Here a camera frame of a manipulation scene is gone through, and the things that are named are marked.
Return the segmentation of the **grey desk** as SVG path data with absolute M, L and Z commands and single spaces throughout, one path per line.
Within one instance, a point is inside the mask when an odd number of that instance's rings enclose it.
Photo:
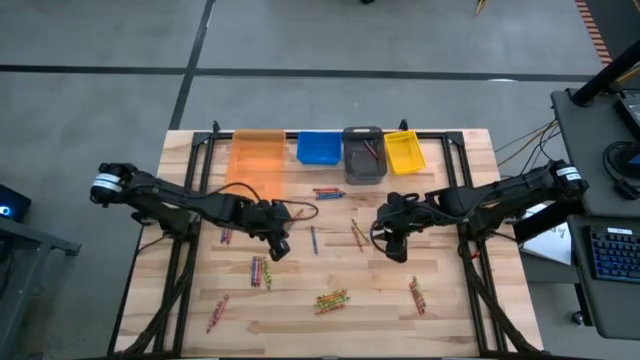
M 571 100 L 569 90 L 551 93 L 570 162 L 589 183 L 582 198 L 585 212 L 603 217 L 640 217 L 640 200 L 625 200 L 618 195 L 602 164 L 607 146 L 634 139 L 614 109 L 617 100 L 614 95 L 599 95 L 590 105 L 581 107 Z

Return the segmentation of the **black headphones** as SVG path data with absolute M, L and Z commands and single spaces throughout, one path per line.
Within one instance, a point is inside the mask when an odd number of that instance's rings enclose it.
M 629 182 L 630 179 L 640 180 L 640 142 L 616 141 L 609 144 L 602 153 L 602 165 L 620 197 L 640 199 L 640 185 Z

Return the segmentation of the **black desk support beam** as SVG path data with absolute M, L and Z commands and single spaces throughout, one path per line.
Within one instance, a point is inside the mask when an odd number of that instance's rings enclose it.
M 580 201 L 557 201 L 544 209 L 518 221 L 514 226 L 516 242 L 528 240 L 564 223 L 569 215 L 581 215 L 584 207 Z

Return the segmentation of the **white paper sheet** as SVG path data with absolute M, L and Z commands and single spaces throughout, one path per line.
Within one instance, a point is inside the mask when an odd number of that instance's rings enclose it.
M 572 265 L 572 237 L 566 222 L 526 241 L 521 250 L 567 266 Z

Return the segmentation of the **grey plastic bin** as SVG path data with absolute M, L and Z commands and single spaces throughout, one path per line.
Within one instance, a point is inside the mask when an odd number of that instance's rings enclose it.
M 364 140 L 375 143 L 378 159 L 365 148 Z M 346 182 L 350 185 L 376 185 L 387 174 L 384 132 L 381 128 L 347 127 L 343 130 Z

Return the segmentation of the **black laptop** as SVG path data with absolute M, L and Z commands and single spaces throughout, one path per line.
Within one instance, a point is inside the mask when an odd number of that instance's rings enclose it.
M 619 93 L 614 109 L 633 137 L 640 142 L 640 94 Z

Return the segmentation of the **black pole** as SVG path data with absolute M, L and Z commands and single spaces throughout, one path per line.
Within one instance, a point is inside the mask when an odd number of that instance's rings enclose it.
M 640 74 L 640 40 L 625 50 L 620 56 L 605 66 L 585 85 L 570 94 L 571 101 L 577 106 L 588 106 L 596 95 L 617 86 Z

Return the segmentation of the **blue plastic basket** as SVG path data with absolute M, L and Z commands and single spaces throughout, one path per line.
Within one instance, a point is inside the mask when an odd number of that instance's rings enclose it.
M 337 165 L 342 159 L 342 134 L 302 131 L 298 134 L 296 157 L 305 165 Z

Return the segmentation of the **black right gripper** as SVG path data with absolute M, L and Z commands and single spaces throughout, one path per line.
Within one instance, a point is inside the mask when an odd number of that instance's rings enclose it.
M 419 198 L 418 193 L 401 195 L 391 192 L 387 195 L 387 202 L 377 210 L 375 230 L 391 234 L 385 237 L 385 253 L 387 258 L 398 263 L 405 263 L 408 259 L 407 236 L 426 227 L 426 220 L 420 213 Z

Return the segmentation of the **black floor mat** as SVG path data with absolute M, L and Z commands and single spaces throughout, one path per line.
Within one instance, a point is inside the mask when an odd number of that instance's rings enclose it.
M 613 60 L 640 40 L 640 10 L 634 0 L 586 0 L 586 5 Z

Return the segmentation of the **grey keyboard tray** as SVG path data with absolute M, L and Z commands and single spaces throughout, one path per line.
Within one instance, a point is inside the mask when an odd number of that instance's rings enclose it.
M 588 245 L 590 226 L 640 232 L 640 220 L 571 215 L 567 225 L 572 237 L 585 324 L 595 327 L 604 338 L 640 340 L 640 283 L 595 279 Z

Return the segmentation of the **yellow plastic basket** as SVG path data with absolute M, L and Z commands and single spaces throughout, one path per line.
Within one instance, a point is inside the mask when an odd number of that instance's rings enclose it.
M 426 167 L 421 145 L 413 130 L 384 135 L 387 158 L 394 175 L 416 173 Z

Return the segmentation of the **grey metal cart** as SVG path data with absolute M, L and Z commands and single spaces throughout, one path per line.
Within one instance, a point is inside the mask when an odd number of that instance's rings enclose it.
M 0 360 L 6 360 L 49 253 L 58 249 L 66 256 L 77 256 L 81 245 L 6 218 L 0 218 L 2 241 L 11 244 L 7 271 L 0 274 Z

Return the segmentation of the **blue backlit keyboard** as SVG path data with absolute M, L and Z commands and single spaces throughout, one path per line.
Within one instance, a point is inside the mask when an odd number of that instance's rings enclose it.
M 640 232 L 590 226 L 588 235 L 595 279 L 640 283 Z

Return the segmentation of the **orange translucent plastic bin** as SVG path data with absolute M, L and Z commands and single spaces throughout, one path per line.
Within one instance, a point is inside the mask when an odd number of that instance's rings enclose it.
M 286 149 L 283 130 L 236 130 L 231 141 L 226 182 L 245 183 L 265 200 L 283 198 Z

